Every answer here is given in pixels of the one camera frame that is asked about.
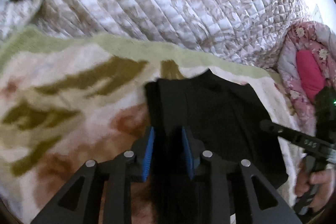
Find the person right hand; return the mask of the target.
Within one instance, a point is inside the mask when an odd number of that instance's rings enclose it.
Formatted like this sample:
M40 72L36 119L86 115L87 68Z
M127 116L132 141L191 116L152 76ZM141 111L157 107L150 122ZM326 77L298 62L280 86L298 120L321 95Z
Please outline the person right hand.
M302 161L299 165L299 173L295 185L295 195L303 196L309 191L312 185L318 185L318 192L315 194L310 207L316 213L327 205L335 190L335 170L326 169L321 172L307 175L305 163Z

